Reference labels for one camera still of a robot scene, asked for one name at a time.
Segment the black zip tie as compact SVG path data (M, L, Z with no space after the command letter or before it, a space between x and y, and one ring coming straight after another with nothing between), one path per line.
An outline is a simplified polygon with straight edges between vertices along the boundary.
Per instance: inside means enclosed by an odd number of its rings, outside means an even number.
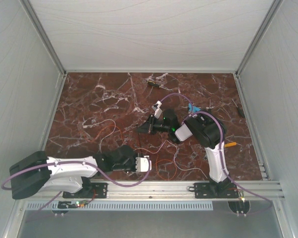
M137 130L137 136L138 136L138 141L139 141L139 148L138 148L138 155L141 157L143 155L142 152L142 144L141 144L141 139L140 139L140 133Z

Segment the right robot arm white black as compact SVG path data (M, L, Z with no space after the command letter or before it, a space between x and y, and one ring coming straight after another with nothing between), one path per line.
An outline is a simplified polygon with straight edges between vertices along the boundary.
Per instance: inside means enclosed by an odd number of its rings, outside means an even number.
M224 156L224 136L226 128L217 118L206 111L198 111L180 124L175 112L166 109L162 112L162 120L151 114L137 128L138 133L156 134L165 132L168 139L177 144L191 136L205 148L209 164L209 182L196 182L188 187L195 198L239 198L237 186L228 178Z

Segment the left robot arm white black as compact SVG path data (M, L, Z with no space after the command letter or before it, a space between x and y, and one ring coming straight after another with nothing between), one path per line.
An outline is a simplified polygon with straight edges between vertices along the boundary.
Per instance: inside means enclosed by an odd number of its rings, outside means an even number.
M13 175L30 167L44 165L11 179L12 198L25 199L41 191L66 191L87 197L92 193L93 186L83 178L100 174L94 166L104 173L135 172L138 168L136 156L128 145L76 159L48 157L44 151L37 151L9 168L10 175Z

